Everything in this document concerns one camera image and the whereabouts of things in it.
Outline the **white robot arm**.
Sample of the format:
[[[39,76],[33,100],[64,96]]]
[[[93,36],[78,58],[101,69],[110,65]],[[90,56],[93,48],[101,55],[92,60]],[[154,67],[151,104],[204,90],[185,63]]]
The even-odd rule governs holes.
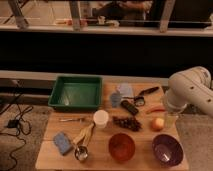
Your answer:
[[[168,79],[169,89],[162,97],[165,107],[164,128],[172,127],[178,116],[189,104],[213,117],[213,90],[211,74],[201,66],[172,74]]]

